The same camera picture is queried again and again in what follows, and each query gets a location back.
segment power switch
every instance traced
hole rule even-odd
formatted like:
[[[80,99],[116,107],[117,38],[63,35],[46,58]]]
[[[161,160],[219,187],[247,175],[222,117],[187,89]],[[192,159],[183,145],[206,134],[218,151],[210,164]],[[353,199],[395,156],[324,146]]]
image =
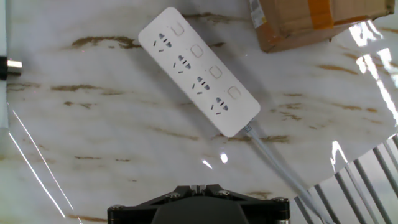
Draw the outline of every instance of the power switch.
[[[241,92],[235,86],[232,86],[231,88],[229,88],[228,93],[235,100],[237,100],[239,97],[241,97]]]
[[[194,45],[191,47],[191,52],[196,56],[197,58],[200,58],[203,55],[203,50],[199,47],[199,45]]]
[[[215,77],[219,78],[223,74],[223,72],[217,67],[217,65],[210,68],[210,73]]]
[[[172,26],[172,30],[175,35],[181,36],[184,33],[184,28],[181,26],[179,22]]]

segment power cord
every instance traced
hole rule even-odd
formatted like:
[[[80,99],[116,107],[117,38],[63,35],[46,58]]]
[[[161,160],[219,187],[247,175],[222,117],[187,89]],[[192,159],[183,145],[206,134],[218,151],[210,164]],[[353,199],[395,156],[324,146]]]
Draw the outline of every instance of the power cord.
[[[316,205],[316,203],[313,201],[312,196],[310,193],[305,189],[305,187],[300,184],[294,177],[292,177],[287,169],[275,158],[274,154],[272,151],[261,141],[259,135],[255,130],[252,129],[250,124],[245,126],[243,128],[247,135],[251,137],[262,149],[263,153],[267,156],[267,158],[271,161],[271,165],[279,172],[279,175],[282,176],[287,182],[291,183],[290,187],[296,188],[300,192],[300,198],[304,201],[304,203],[307,205],[307,207],[313,211],[315,214],[317,214],[322,220],[324,220],[326,223],[332,224],[334,223],[333,220],[325,215],[319,207]]]

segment outlet socket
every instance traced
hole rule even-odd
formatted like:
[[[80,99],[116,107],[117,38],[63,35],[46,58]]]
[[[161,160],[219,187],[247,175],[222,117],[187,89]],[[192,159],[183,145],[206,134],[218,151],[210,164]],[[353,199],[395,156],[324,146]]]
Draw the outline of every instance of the outlet socket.
[[[260,112],[256,99],[176,9],[154,19],[139,42],[225,136],[237,134]]]

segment black device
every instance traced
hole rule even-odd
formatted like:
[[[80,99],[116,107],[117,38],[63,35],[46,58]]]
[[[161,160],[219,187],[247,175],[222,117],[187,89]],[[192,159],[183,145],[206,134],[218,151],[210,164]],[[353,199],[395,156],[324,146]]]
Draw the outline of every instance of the black device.
[[[133,207],[108,208],[108,224],[288,224],[289,200],[259,200],[220,185],[178,186]]]

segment power strip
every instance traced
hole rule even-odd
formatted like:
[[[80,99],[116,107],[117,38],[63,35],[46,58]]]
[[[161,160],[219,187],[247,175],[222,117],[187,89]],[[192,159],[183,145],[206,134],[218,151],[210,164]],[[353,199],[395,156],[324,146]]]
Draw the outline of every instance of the power strip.
[[[236,135],[260,112],[257,100],[175,8],[145,27],[139,42],[225,136]]]

